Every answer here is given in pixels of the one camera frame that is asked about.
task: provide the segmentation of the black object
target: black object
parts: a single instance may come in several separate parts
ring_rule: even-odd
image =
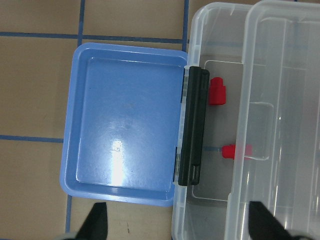
[[[181,186],[199,184],[209,75],[201,67],[189,68],[178,179]]]
[[[106,240],[107,236],[107,204],[105,202],[97,202],[93,205],[75,238],[65,240]]]
[[[306,236],[291,236],[260,201],[249,204],[249,234],[252,240],[312,240]]]

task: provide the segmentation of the blue tray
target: blue tray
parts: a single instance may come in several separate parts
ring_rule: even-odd
[[[187,54],[86,43],[72,61],[60,184],[71,196],[170,206]]]

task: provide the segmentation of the black bar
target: black bar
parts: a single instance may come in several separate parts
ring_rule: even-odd
[[[197,185],[200,179],[209,71],[189,68],[178,184]]]

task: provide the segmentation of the container lid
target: container lid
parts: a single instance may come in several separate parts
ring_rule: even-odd
[[[71,196],[171,206],[187,54],[85,43],[73,56],[60,184]]]
[[[227,240],[249,239],[250,201],[293,235],[320,238],[319,13],[319,4],[262,1],[247,15]]]

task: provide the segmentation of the tiled floor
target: tiled floor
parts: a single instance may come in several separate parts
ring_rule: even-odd
[[[77,45],[102,42],[181,50],[187,46],[184,25],[190,30],[196,10],[210,2],[1,1],[0,238],[50,240],[65,230],[76,231],[96,202],[74,197],[68,208],[59,185],[70,69]],[[185,7],[189,21],[184,18]],[[171,207],[107,205],[109,240],[171,239]],[[66,221],[69,213],[70,222]]]

